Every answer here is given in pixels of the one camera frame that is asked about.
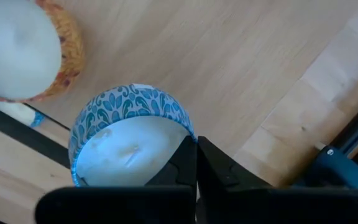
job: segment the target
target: teal paisley pattern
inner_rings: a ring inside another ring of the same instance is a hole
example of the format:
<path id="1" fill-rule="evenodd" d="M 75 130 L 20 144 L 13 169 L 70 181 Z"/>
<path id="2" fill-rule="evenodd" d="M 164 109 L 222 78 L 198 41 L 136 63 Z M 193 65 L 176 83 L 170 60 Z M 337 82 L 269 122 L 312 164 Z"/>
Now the teal paisley pattern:
<path id="1" fill-rule="evenodd" d="M 186 128 L 196 141 L 188 113 L 169 94 L 148 85 L 121 85 L 93 98 L 75 119 L 70 132 L 69 159 L 74 184 L 79 186 L 76 160 L 85 145 L 100 130 L 135 116 L 161 116 Z"/>

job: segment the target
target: light wood plank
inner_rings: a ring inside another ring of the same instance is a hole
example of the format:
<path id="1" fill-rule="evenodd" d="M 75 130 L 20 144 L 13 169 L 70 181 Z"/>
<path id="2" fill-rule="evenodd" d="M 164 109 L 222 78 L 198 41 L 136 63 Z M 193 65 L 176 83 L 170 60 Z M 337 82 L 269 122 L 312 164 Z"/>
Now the light wood plank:
<path id="1" fill-rule="evenodd" d="M 283 185 L 286 182 L 285 177 L 281 173 L 245 150 L 238 151 L 233 159 L 249 172 L 273 186 Z"/>
<path id="2" fill-rule="evenodd" d="M 0 133 L 0 220 L 33 223 L 33 209 L 43 194 L 71 186 L 70 171 Z"/>
<path id="3" fill-rule="evenodd" d="M 276 186 L 287 184 L 288 180 L 296 177 L 299 170 L 302 170 L 305 164 L 309 163 L 310 157 L 317 154 L 317 150 L 314 150 L 314 153 L 306 153 L 297 148 L 292 148 L 262 127 L 256 130 L 234 158 L 241 160 L 241 157 L 244 156 L 242 151 L 249 152 L 258 160 L 264 161 L 283 177 L 279 182 L 276 182 L 275 179 L 266 180 Z"/>
<path id="4" fill-rule="evenodd" d="M 309 150 L 319 141 L 329 144 L 346 123 L 347 118 L 341 110 L 299 80 L 262 127 L 289 146 Z"/>
<path id="5" fill-rule="evenodd" d="M 146 83 L 233 156 L 358 8 L 358 0 L 58 0 L 83 28 L 74 87 L 33 105 L 70 127 L 94 95 Z"/>
<path id="6" fill-rule="evenodd" d="M 350 117 L 358 112 L 358 34 L 346 28 L 334 38 L 302 76 Z"/>

